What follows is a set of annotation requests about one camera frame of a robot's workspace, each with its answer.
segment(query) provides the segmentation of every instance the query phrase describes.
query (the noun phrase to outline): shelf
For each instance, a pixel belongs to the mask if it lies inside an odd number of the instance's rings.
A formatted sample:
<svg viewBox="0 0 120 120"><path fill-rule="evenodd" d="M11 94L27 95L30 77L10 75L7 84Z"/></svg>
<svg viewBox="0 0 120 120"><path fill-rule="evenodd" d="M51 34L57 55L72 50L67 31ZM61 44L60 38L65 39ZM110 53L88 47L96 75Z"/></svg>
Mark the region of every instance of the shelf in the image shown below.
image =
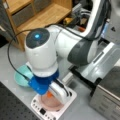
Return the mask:
<svg viewBox="0 0 120 120"><path fill-rule="evenodd" d="M8 11L10 14L14 14L21 8L25 7L29 3L31 3L31 0L6 0L9 6Z"/></svg>
<svg viewBox="0 0 120 120"><path fill-rule="evenodd" d="M36 16L29 19L27 22L17 28L18 32L26 29L34 29L38 27L44 27L51 23L58 23L65 16L67 16L71 10L62 7L58 4L52 3L50 6L39 12Z"/></svg>

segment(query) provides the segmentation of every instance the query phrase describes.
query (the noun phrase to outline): metal table surface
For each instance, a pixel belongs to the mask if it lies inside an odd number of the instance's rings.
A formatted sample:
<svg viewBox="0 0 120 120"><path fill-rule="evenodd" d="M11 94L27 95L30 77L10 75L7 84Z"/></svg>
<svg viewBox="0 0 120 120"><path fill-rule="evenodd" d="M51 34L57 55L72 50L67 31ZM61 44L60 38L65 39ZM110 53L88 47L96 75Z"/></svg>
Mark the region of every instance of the metal table surface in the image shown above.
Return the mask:
<svg viewBox="0 0 120 120"><path fill-rule="evenodd" d="M36 93L30 88L18 86L14 81L15 71L7 59L7 46L8 45L5 45L0 49L0 81L34 113L30 103ZM25 54L13 46L10 48L10 57L16 68L26 63ZM66 67L68 66L69 63L66 60L59 62L61 76L65 73ZM77 78L73 79L70 87L77 92L77 98L60 120L106 120L106 118L89 106L90 90L83 86Z"/></svg>

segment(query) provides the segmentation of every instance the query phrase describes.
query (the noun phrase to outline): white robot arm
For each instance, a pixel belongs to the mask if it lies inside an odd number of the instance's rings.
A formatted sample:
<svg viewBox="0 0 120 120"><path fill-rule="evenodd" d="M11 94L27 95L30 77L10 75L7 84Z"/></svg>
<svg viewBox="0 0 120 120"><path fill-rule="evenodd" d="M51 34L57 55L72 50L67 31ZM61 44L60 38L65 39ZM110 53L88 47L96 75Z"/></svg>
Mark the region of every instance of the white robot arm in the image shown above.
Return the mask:
<svg viewBox="0 0 120 120"><path fill-rule="evenodd" d="M70 28L51 25L31 31L25 41L25 51L34 77L30 86L39 94L54 88L55 95L66 103L67 87L62 88L54 80L59 76L56 52L76 66L89 64L95 57L98 40L104 26L109 0L94 0L86 31L80 33Z"/></svg>

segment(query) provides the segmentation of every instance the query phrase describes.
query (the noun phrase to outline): white cylinder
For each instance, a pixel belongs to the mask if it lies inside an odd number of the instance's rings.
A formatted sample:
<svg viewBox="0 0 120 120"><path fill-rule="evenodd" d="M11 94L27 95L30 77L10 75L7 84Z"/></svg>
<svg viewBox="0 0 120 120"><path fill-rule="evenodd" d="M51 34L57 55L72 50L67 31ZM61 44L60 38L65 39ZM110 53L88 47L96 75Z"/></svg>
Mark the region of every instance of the white cylinder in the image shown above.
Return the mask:
<svg viewBox="0 0 120 120"><path fill-rule="evenodd" d="M51 35L43 45L35 48L29 48L25 43L25 52L36 76L48 77L57 71L56 50Z"/></svg>

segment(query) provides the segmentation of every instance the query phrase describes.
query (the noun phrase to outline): blue cap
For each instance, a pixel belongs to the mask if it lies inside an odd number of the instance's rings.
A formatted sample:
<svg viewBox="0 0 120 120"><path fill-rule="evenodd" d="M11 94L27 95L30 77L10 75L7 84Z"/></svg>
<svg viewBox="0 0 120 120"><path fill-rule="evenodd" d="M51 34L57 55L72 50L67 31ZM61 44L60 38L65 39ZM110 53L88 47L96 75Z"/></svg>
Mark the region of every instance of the blue cap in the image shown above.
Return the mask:
<svg viewBox="0 0 120 120"><path fill-rule="evenodd" d="M29 86L34 89L38 94L44 95L48 89L49 85L53 80L58 78L59 72L58 70L49 77L37 77L33 76L32 79L29 81Z"/></svg>

